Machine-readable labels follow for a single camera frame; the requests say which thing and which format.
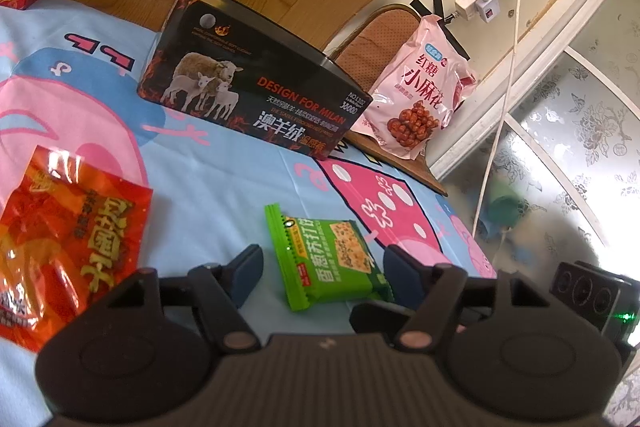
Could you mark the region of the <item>green cracker packet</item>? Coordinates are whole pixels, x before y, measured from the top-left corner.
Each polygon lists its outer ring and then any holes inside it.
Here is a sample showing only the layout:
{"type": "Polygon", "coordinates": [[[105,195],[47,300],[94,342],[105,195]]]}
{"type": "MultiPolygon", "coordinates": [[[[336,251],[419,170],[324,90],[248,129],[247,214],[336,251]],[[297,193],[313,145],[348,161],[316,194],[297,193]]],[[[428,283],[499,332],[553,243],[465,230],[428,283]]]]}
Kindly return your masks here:
{"type": "Polygon", "coordinates": [[[354,221],[291,217],[277,204],[266,206],[265,215],[292,311],[337,301],[394,300],[354,221]]]}

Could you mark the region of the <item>red orange snack bag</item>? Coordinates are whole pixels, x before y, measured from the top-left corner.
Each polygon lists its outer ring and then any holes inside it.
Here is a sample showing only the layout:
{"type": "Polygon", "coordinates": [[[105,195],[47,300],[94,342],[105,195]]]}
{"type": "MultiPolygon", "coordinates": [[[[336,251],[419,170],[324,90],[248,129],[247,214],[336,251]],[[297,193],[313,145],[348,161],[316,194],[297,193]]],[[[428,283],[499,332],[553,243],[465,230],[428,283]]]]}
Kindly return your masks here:
{"type": "Polygon", "coordinates": [[[1,215],[1,336],[37,352],[137,268],[149,187],[37,146],[1,215]]]}

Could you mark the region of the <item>pink snack bag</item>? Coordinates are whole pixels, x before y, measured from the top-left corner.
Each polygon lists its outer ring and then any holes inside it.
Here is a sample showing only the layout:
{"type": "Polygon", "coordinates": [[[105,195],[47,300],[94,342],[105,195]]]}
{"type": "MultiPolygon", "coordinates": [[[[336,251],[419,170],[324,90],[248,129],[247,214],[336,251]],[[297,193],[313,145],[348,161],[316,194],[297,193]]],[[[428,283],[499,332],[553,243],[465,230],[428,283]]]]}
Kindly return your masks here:
{"type": "Polygon", "coordinates": [[[440,18],[425,15],[375,80],[372,102],[352,131],[390,155],[417,158],[476,86],[468,60],[447,40],[440,18]]]}

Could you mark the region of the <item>black sheep print box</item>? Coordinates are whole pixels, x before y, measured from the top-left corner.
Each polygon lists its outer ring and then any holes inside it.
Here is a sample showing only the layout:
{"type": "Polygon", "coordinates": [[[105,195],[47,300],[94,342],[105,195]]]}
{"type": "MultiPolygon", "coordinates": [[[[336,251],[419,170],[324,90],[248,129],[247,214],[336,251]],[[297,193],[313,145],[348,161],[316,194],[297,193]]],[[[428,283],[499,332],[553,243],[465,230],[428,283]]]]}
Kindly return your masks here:
{"type": "Polygon", "coordinates": [[[318,159],[372,102],[326,54],[235,0],[176,0],[138,93],[318,159]]]}

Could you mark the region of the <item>peppa pig bed sheet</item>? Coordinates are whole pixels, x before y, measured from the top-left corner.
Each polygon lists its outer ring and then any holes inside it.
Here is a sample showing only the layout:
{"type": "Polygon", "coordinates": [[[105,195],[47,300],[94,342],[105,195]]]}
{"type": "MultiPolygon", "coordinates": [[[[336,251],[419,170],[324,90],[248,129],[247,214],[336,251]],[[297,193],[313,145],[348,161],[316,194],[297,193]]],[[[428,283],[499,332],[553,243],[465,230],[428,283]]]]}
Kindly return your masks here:
{"type": "Polygon", "coordinates": [[[340,145],[325,161],[148,102],[138,81],[156,35],[68,0],[1,12],[1,192],[39,145],[153,191],[139,257],[163,277],[262,247],[262,278],[242,306],[257,335],[349,332],[349,303],[295,313],[286,303],[265,209],[352,220],[371,254],[397,241],[423,260],[489,277],[491,266],[447,199],[340,145]]]}

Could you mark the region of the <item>brown chair cushion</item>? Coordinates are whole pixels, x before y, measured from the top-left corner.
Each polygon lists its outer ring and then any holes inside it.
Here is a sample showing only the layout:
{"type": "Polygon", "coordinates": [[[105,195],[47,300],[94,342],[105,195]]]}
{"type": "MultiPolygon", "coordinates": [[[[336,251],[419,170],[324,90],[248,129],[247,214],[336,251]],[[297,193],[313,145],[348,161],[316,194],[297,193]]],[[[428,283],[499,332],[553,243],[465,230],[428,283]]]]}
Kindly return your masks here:
{"type": "MultiPolygon", "coordinates": [[[[419,20],[419,14],[408,5],[396,3],[383,6],[332,51],[329,58],[364,91],[368,91],[384,67],[418,28],[419,20]]],[[[434,192],[447,196],[446,188],[432,175],[424,156],[400,159],[384,152],[372,138],[352,131],[345,134],[344,141],[356,146],[370,158],[385,162],[434,192]]]]}

